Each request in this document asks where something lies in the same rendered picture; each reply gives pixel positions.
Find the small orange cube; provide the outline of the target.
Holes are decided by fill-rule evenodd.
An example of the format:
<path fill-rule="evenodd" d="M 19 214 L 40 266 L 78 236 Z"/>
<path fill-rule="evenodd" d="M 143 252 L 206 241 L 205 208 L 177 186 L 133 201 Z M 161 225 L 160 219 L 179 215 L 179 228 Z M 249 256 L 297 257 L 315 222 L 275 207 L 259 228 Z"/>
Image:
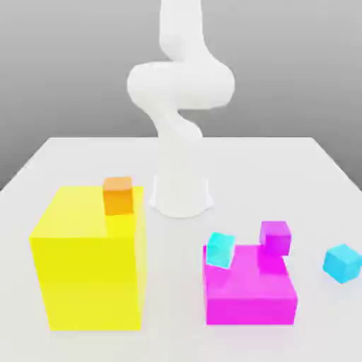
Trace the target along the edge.
<path fill-rule="evenodd" d="M 107 216 L 132 214 L 134 210 L 132 179 L 129 176 L 105 178 L 103 202 Z"/>

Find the small cyan cube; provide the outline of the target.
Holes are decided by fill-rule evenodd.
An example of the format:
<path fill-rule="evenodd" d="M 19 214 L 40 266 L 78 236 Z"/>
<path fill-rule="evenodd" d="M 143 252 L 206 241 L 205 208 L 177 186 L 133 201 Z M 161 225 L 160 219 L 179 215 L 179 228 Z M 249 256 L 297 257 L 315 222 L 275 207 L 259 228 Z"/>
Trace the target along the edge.
<path fill-rule="evenodd" d="M 229 269 L 233 261 L 235 236 L 212 233 L 206 245 L 206 264 Z"/>

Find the small purple cube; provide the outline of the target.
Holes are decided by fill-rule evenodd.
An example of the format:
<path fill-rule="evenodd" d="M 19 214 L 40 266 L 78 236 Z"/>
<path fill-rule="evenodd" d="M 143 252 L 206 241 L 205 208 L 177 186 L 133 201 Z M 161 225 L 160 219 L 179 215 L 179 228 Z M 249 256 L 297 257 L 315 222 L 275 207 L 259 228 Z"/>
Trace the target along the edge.
<path fill-rule="evenodd" d="M 268 255 L 286 256 L 291 247 L 291 230 L 285 221 L 263 221 L 259 243 Z"/>

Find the small blue cube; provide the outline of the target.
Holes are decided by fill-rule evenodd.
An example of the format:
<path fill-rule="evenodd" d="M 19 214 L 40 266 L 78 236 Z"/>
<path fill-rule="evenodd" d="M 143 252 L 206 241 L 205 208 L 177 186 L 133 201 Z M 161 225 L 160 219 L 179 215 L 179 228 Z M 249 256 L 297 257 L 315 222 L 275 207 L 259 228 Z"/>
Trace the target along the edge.
<path fill-rule="evenodd" d="M 323 271 L 340 284 L 358 277 L 361 267 L 362 255 L 346 244 L 328 249 L 322 265 Z"/>

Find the large magenta box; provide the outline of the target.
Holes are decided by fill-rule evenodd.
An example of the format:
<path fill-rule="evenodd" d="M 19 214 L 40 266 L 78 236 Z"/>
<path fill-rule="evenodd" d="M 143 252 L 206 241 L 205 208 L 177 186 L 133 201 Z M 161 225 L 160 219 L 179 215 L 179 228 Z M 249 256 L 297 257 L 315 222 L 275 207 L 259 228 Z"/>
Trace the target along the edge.
<path fill-rule="evenodd" d="M 230 268 L 203 263 L 208 325 L 292 325 L 298 296 L 284 260 L 237 245 Z"/>

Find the large yellow box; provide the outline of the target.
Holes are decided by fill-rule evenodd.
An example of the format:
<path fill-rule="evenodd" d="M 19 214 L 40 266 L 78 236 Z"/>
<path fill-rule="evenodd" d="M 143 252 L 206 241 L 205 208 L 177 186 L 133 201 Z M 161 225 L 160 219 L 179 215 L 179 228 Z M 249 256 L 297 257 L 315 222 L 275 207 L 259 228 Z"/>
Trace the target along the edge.
<path fill-rule="evenodd" d="M 60 187 L 30 234 L 54 331 L 129 331 L 142 324 L 147 281 L 143 187 L 134 211 L 107 216 L 101 187 Z"/>

